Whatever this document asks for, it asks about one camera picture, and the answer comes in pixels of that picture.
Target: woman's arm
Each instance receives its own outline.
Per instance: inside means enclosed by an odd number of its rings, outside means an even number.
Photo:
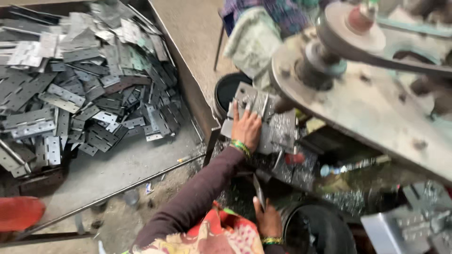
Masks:
[[[257,113],[245,110],[239,119],[238,104],[234,102],[232,139],[245,144],[250,152],[257,148],[262,121]],[[227,147],[210,164],[189,180],[173,200],[160,209],[138,233],[133,245],[139,248],[151,244],[156,238],[187,232],[210,210],[212,202],[231,180],[234,166],[245,158],[242,151]]]
[[[196,225],[231,180],[234,166],[244,158],[245,155],[241,151],[227,147],[148,221],[138,233],[133,245],[142,248],[157,238],[187,232]]]

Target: floral cloth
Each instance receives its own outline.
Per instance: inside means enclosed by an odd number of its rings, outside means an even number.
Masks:
[[[264,254],[254,223],[221,209],[216,202],[207,215],[187,233],[156,239],[134,254]]]

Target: pile of metal hinges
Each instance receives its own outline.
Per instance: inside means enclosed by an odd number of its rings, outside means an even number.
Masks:
[[[9,7],[0,28],[0,165],[21,177],[124,137],[175,135],[184,118],[161,33],[133,7],[69,17]]]

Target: red object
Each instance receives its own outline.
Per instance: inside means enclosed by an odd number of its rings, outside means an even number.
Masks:
[[[348,24],[356,31],[364,33],[373,26],[373,20],[364,17],[359,11],[359,6],[356,6],[348,15]]]
[[[0,232],[25,230],[36,224],[45,210],[35,197],[0,198]]]
[[[303,163],[305,161],[305,156],[302,153],[298,154],[286,154],[285,156],[286,164]]]

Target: gold bangle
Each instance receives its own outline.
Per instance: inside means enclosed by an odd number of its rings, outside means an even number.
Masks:
[[[262,245],[281,245],[284,243],[282,237],[262,237]]]

